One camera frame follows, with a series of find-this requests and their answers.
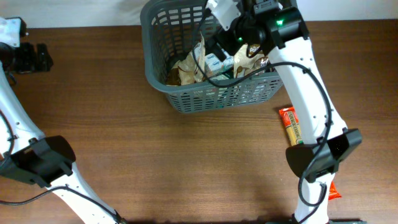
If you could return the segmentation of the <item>beige nut bag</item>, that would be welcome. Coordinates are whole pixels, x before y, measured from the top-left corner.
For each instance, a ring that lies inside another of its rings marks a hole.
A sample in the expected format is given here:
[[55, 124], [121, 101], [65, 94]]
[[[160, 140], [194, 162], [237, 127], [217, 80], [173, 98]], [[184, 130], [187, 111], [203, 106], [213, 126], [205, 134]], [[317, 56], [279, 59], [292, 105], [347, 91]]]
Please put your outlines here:
[[265, 56], [262, 51], [253, 56], [260, 45], [254, 44], [248, 46], [244, 44], [238, 52], [234, 55], [234, 78], [242, 78], [247, 76], [249, 73], [270, 65], [271, 62], [268, 56]]

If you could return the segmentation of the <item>white tissue pack row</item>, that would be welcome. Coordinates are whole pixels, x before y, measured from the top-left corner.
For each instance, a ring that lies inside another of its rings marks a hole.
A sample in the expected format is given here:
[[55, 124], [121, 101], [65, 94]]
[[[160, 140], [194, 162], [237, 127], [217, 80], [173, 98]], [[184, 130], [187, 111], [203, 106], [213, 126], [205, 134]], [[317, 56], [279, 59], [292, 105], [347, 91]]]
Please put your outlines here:
[[226, 58], [221, 61], [215, 54], [211, 53], [205, 56], [205, 73], [208, 77], [212, 77], [219, 73], [223, 73], [233, 68], [234, 57], [227, 52], [223, 52]]

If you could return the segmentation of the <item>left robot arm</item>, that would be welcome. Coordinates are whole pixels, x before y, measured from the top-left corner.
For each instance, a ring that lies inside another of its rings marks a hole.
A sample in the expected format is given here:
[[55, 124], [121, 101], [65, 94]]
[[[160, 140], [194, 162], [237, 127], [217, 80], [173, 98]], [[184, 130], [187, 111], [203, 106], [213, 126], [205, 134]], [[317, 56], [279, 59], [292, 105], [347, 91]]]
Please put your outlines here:
[[44, 44], [33, 46], [21, 17], [1, 19], [1, 176], [45, 188], [63, 200], [85, 223], [125, 223], [80, 174], [71, 145], [47, 137], [25, 112], [12, 90], [14, 73], [47, 72], [53, 65]]

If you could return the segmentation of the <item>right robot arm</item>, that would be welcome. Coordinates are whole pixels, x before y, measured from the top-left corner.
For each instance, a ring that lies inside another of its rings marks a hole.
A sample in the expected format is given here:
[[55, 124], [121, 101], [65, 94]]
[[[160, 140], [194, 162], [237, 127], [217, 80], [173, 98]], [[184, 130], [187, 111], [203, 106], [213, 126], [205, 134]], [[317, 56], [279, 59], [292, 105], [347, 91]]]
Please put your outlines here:
[[219, 59], [256, 44], [279, 74], [295, 108], [302, 142], [287, 148], [298, 177], [298, 203], [292, 223], [329, 223], [328, 195], [343, 162], [362, 142], [333, 106], [313, 56], [305, 21], [294, 1], [207, 1], [204, 15], [221, 30], [207, 42]]

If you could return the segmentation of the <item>orange spaghetti packet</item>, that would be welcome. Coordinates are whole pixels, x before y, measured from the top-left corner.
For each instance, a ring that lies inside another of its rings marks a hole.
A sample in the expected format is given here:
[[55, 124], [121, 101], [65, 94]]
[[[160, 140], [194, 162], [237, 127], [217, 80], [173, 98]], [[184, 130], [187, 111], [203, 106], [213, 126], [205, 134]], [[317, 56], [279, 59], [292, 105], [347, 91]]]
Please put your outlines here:
[[[295, 112], [294, 107], [282, 108], [279, 110], [279, 115], [284, 124], [285, 130], [287, 132], [290, 145], [296, 146], [298, 144], [303, 143], [302, 141], [302, 133], [299, 125], [299, 119]], [[336, 198], [341, 198], [341, 194], [337, 191], [334, 182], [331, 182], [329, 189], [328, 200], [333, 200]]]

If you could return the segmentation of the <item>beige flour bag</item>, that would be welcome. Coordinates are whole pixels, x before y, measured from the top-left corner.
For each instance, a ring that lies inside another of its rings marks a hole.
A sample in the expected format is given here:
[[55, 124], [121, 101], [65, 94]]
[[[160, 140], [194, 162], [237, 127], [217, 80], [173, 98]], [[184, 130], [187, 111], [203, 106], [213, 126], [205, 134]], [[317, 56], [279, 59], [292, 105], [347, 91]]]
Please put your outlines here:
[[203, 81], [205, 71], [205, 39], [200, 33], [199, 41], [184, 60], [177, 61], [169, 71], [166, 79], [168, 86], [181, 86], [200, 83]]

